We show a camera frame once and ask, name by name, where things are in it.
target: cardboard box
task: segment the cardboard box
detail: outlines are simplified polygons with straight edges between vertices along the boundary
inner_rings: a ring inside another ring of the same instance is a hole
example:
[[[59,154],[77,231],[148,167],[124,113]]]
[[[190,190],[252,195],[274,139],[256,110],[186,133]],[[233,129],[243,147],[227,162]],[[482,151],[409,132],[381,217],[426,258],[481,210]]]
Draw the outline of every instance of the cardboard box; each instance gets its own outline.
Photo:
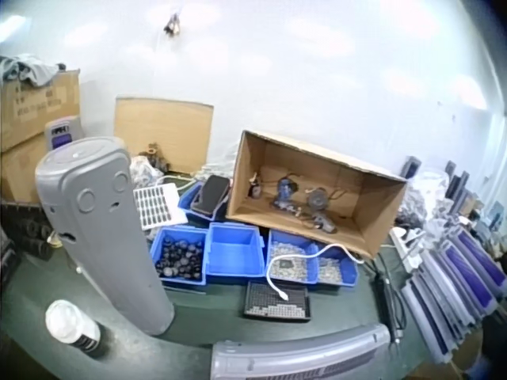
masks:
[[[212,119],[211,105],[118,97],[114,135],[132,156],[157,143],[172,171],[194,173],[206,163]]]
[[[2,198],[16,202],[39,203],[35,168],[48,152],[44,133],[2,153]]]
[[[261,175],[260,199],[248,197],[249,179],[255,173]],[[292,177],[299,185],[292,200],[304,208],[307,189],[344,192],[331,200],[326,210],[337,225],[335,234],[314,229],[311,220],[303,221],[270,205],[277,181],[289,173],[298,176]],[[317,241],[342,243],[353,252],[374,257],[393,226],[405,187],[404,179],[355,158],[290,138],[244,131],[227,217]]]
[[[79,71],[57,74],[49,85],[11,81],[2,87],[2,152],[41,132],[46,123],[79,115]]]

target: open cardboard box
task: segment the open cardboard box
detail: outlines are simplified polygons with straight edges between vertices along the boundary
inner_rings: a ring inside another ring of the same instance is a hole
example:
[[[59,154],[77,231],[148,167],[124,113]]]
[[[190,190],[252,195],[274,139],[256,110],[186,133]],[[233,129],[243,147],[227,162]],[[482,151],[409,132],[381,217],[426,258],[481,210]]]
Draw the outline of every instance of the open cardboard box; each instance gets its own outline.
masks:
[[[248,197],[250,178],[261,176],[262,197]],[[312,228],[311,220],[271,206],[276,184],[289,173],[299,185],[292,200],[307,209],[305,190],[335,192],[326,215],[337,226],[335,234]],[[341,243],[353,252],[374,257],[393,226],[406,182],[385,169],[294,139],[244,131],[234,169],[227,217],[326,243]]]

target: small screen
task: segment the small screen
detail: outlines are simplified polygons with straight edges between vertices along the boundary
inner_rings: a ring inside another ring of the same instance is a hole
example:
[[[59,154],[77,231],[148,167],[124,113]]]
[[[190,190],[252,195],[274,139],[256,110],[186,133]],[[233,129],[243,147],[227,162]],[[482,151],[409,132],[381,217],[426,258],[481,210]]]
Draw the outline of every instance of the small screen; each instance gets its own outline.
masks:
[[[58,135],[56,137],[53,137],[53,149],[59,148],[62,145],[72,143],[72,136],[70,133],[67,133],[65,135]]]

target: green table surface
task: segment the green table surface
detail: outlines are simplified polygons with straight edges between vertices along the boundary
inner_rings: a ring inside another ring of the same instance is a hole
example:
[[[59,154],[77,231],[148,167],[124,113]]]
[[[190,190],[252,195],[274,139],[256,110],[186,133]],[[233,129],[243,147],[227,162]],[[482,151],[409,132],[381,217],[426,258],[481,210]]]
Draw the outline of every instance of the green table surface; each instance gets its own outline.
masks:
[[[383,249],[393,282],[406,278],[393,249]],[[88,281],[75,272],[63,249],[44,262],[23,258],[3,290],[2,322],[5,332],[36,361],[61,379],[206,379],[210,375],[212,345],[220,340],[274,341],[320,336],[358,325],[379,322],[379,315],[365,268],[353,289],[311,291],[312,318],[294,324],[257,321],[242,317],[246,288],[210,284],[207,294],[167,291],[176,316],[169,330],[147,336],[130,324]],[[66,299],[107,328],[108,351],[91,358],[53,339],[44,324],[44,312],[56,299]],[[383,368],[372,368],[370,378],[399,379],[406,376],[429,353],[410,311],[400,344],[400,355],[391,349]]]

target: blue plastic bin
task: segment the blue plastic bin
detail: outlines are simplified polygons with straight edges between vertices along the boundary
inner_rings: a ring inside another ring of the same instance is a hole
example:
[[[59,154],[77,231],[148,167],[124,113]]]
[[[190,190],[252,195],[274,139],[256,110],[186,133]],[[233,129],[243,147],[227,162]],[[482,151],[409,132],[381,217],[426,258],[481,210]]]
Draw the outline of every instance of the blue plastic bin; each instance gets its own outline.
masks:
[[[302,249],[304,252],[310,256],[314,253],[317,253],[317,245],[310,239],[299,235],[292,235],[286,232],[278,231],[278,230],[270,230],[269,231],[269,240],[268,240],[268,254],[266,260],[266,268],[265,274],[268,271],[268,265],[271,261],[271,248],[273,243],[278,241],[280,243],[288,243],[292,245],[296,245]],[[284,279],[280,277],[276,277],[274,275],[271,276],[272,279],[283,279],[285,281],[291,281],[293,283],[309,283],[314,284],[317,283],[318,280],[318,260],[316,258],[307,260],[307,280],[306,281],[298,281],[296,279]]]
[[[213,211],[213,215],[212,216],[203,215],[203,214],[200,214],[198,212],[195,212],[191,208],[193,199],[195,198],[195,196],[199,192],[200,188],[202,188],[202,187],[203,187],[203,183],[202,182],[196,182],[195,184],[193,184],[192,186],[190,186],[190,188],[180,196],[180,201],[178,202],[177,205],[178,205],[178,207],[180,209],[182,209],[187,214],[187,217],[189,215],[191,215],[193,217],[196,217],[198,219],[202,219],[202,220],[207,221],[207,222],[214,222],[216,220],[216,216],[217,216],[219,210],[229,200],[229,195],[227,194],[223,198],[222,202],[220,202],[219,205],[217,206],[217,208],[215,209],[215,211]]]
[[[317,250],[324,248],[326,244],[317,243]],[[335,259],[336,265],[339,266],[341,272],[341,283],[329,283],[324,280],[318,279],[318,283],[324,283],[326,285],[334,285],[338,287],[355,287],[359,278],[359,272],[357,271],[357,264],[350,259],[350,257],[338,247],[332,247],[327,249],[319,257],[325,257],[329,259]]]
[[[232,222],[210,223],[208,240],[206,273],[210,276],[264,276],[264,241],[258,227]]]
[[[207,252],[209,250],[209,239],[208,239],[208,230],[204,228],[196,228],[192,226],[172,226],[172,227],[162,227],[158,232],[157,236],[153,240],[153,244],[151,245],[151,260],[153,264],[156,264],[162,255],[162,246],[164,238],[169,237],[173,241],[178,240],[186,240],[189,244],[195,244],[198,241],[204,242],[203,249],[203,264],[201,269],[201,280],[196,281],[192,279],[184,279],[182,277],[172,277],[166,278],[161,277],[160,280],[167,283],[185,283],[188,285],[197,285],[203,286],[206,285],[206,265],[208,263]]]

